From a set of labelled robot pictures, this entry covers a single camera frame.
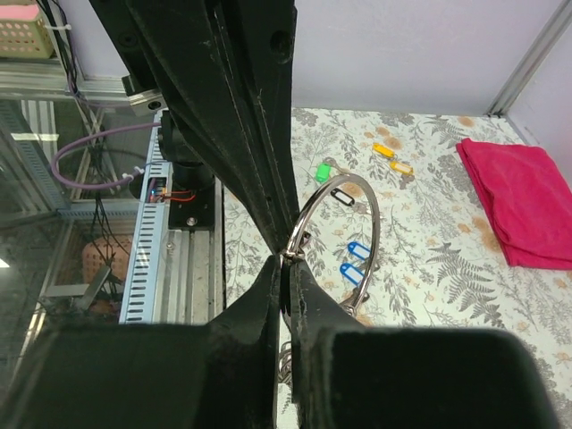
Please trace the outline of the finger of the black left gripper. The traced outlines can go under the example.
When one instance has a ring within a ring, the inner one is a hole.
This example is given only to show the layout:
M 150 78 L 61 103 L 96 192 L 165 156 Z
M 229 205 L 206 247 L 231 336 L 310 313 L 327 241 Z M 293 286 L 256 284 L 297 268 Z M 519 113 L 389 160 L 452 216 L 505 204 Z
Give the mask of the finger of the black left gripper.
M 291 1 L 95 1 L 141 86 L 162 94 L 190 149 L 283 250 L 298 216 L 290 154 Z

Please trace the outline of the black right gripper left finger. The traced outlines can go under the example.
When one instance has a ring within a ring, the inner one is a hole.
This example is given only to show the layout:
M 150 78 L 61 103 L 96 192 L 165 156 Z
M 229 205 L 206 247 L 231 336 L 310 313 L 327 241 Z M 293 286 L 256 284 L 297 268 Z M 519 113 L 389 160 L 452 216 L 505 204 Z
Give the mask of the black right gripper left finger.
M 26 352 L 4 428 L 272 428 L 280 259 L 203 325 L 62 325 Z

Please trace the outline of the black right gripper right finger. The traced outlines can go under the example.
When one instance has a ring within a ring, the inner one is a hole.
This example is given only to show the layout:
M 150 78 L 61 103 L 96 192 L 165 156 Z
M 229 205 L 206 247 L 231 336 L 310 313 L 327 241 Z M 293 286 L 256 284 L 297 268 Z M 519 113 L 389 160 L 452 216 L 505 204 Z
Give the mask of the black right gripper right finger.
M 537 366 L 495 329 L 367 327 L 316 283 L 282 269 L 292 398 L 304 428 L 557 428 Z

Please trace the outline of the metal keyring with clips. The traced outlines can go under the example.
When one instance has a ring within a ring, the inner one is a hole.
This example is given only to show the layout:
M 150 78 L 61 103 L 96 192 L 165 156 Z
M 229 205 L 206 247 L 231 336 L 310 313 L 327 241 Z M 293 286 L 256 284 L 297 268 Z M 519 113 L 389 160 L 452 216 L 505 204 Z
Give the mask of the metal keyring with clips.
M 340 266 L 344 263 L 354 265 L 362 273 L 366 272 L 368 259 L 360 260 L 352 256 L 348 252 L 348 244 L 356 241 L 371 250 L 371 241 L 379 238 L 371 228 L 370 219 L 374 217 L 379 225 L 383 225 L 383 206 L 378 206 L 375 212 L 369 204 L 369 196 L 378 195 L 375 191 L 378 180 L 358 171 L 338 175 L 357 176 L 359 180 L 341 182 L 330 191 L 338 188 L 350 194 L 357 202 L 366 203 L 369 214 L 358 214 L 335 198 L 330 203 L 323 202 L 315 208 L 315 217 L 307 218 L 310 242 L 307 250 L 302 246 L 298 247 L 296 259 L 306 260 L 322 289 L 334 292 L 341 298 L 342 309 L 350 312 L 360 323 L 382 324 L 389 320 L 389 311 L 386 307 L 389 305 L 390 293 L 382 290 L 382 276 L 379 273 L 381 264 L 390 260 L 383 254 L 386 246 L 379 245 L 378 259 L 372 268 L 372 280 L 358 306 L 353 304 L 353 300 L 359 294 L 361 285 L 351 284 L 340 272 Z

